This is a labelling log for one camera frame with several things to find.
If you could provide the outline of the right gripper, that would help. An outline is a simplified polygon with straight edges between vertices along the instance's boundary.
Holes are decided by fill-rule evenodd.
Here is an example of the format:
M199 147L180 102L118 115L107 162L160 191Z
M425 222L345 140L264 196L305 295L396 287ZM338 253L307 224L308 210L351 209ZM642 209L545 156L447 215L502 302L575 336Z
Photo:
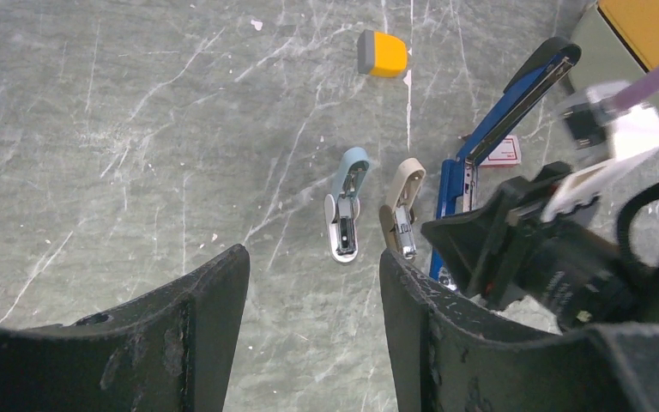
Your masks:
M481 208L421 226L456 291L503 309L528 295L548 309L561 330L636 320L640 299L626 278L617 246L588 228L597 202L550 222L541 212L571 169L544 166L531 180L503 182Z

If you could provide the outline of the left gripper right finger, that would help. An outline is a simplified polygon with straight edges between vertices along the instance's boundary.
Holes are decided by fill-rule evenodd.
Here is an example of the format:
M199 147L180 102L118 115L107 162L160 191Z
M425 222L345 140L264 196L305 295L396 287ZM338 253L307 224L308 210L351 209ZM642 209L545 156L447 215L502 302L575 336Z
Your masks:
M401 411L659 411L659 324L550 334L477 306L391 250L379 282Z

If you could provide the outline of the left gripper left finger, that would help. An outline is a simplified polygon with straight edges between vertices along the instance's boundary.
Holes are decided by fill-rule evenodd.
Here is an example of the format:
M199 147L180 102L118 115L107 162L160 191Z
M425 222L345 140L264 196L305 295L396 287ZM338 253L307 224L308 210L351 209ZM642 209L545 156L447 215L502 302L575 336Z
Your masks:
M220 411L250 278L234 245L71 325L0 327L0 411Z

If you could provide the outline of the beige small stapler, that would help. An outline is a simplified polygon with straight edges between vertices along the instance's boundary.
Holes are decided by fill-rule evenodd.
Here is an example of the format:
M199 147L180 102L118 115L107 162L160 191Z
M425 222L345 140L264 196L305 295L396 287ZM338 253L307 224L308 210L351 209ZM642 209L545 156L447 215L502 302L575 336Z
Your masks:
M396 251L408 261L417 255L412 225L414 201L423 185L426 169L416 158L407 158L398 168L378 217L386 247Z

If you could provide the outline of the red white staple box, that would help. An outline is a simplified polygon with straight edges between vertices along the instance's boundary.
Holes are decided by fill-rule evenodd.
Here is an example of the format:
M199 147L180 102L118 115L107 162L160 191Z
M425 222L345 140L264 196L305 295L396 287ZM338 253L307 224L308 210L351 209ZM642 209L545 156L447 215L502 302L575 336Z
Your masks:
M479 167L515 167L522 163L522 151L516 136L508 135L479 164Z

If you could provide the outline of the light blue small stapler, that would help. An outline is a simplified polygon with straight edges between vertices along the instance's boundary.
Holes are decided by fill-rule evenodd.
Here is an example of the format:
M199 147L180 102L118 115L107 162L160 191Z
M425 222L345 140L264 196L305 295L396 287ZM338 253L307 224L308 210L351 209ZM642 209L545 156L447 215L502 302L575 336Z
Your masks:
M371 162L361 147L348 149L324 199L324 219L330 254L340 264L351 263L358 255L356 221L360 215L360 188Z

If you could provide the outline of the orange cube block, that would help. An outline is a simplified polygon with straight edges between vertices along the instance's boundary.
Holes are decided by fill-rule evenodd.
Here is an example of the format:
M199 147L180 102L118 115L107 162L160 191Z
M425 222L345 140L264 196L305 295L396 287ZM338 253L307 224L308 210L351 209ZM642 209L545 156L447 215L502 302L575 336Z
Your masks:
M408 66L408 48L396 36L364 30L357 42L357 70L360 74L383 78L398 77Z

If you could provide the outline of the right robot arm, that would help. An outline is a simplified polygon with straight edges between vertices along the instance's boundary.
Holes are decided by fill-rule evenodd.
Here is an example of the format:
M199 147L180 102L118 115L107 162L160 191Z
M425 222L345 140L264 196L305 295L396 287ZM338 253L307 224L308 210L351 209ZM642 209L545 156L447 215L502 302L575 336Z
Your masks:
M659 183L620 210L617 240L610 243L588 228L597 201L542 220L570 175L567 164L554 162L534 179L506 180L483 207L426 222L422 235L459 292L480 296L491 310L529 296L564 331L593 323L659 323L659 265L643 263L630 241L638 212L659 200Z

